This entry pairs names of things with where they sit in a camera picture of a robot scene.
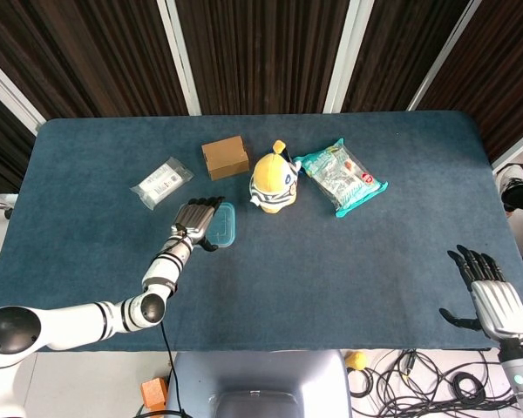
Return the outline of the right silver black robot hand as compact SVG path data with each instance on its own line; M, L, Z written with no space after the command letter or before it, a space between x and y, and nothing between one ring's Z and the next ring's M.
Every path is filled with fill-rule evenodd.
M440 315L455 327L481 331L497 342L523 340L523 303L496 260L461 245L447 254L458 268L476 317L459 318L443 307L439 309Z

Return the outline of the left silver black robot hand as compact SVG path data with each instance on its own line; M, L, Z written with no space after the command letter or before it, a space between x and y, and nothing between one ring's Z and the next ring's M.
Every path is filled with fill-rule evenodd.
M223 200L222 196L190 199L179 209L171 226L172 235L185 236L193 246L207 252L216 251L218 246L210 243L206 234Z

